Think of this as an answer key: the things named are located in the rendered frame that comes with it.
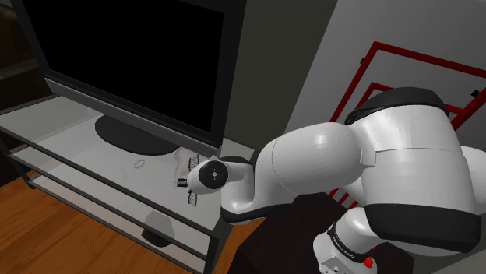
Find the white patterned cloth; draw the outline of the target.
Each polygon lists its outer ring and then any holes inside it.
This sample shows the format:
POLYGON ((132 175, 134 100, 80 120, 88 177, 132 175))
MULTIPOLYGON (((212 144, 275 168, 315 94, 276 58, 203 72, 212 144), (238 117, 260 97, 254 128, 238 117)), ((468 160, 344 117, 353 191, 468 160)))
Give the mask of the white patterned cloth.
POLYGON ((177 166, 174 172, 174 185, 176 188, 180 188, 177 186, 177 179, 184 178, 187 180, 190 171, 197 167, 201 162, 201 157, 198 153, 179 147, 174 152, 174 158, 177 161, 177 166))

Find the dark grey round object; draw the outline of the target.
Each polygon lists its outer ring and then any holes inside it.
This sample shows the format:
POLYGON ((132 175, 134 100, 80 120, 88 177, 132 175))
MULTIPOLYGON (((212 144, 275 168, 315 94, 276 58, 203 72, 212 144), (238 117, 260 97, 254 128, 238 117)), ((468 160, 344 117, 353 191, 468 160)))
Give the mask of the dark grey round object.
MULTIPOLYGON (((157 229, 161 233, 165 234, 168 237, 174 238, 175 236, 175 231, 172 226, 172 220, 171 218, 157 212, 157 211, 152 211, 145 219, 145 224, 151 226, 152 228, 157 229)), ((142 232, 142 237, 149 241, 152 245, 159 247, 159 248, 165 248, 171 243, 167 241, 166 239, 158 236, 157 234, 144 229, 142 232)))

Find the dark robot stand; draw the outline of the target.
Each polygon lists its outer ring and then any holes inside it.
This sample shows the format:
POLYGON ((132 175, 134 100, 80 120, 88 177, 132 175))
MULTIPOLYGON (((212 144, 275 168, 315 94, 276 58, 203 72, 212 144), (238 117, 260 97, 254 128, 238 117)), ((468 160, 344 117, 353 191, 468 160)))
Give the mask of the dark robot stand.
POLYGON ((227 274, 321 274, 313 241, 346 211, 326 193, 298 196, 238 247, 227 274))

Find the black flat screen television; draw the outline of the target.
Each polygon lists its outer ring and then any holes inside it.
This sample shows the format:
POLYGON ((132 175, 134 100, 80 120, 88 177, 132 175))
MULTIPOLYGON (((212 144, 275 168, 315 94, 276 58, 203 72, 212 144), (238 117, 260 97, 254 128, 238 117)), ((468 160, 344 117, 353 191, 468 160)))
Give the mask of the black flat screen television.
POLYGON ((247 0, 10 0, 53 93, 140 155, 220 152, 247 0))

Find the glass television stand, dark frame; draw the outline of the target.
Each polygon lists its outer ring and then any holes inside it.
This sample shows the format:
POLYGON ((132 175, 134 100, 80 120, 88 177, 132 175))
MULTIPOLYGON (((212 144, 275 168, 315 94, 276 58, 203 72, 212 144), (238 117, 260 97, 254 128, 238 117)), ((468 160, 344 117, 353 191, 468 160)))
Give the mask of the glass television stand, dark frame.
POLYGON ((35 171, 28 182, 192 274, 212 274, 230 233, 220 195, 176 188, 173 155, 123 151, 95 131, 98 111, 51 95, 0 111, 0 132, 20 141, 9 158, 35 171), (157 211, 172 220, 174 238, 145 224, 157 211), (171 244, 151 246, 147 229, 171 244))

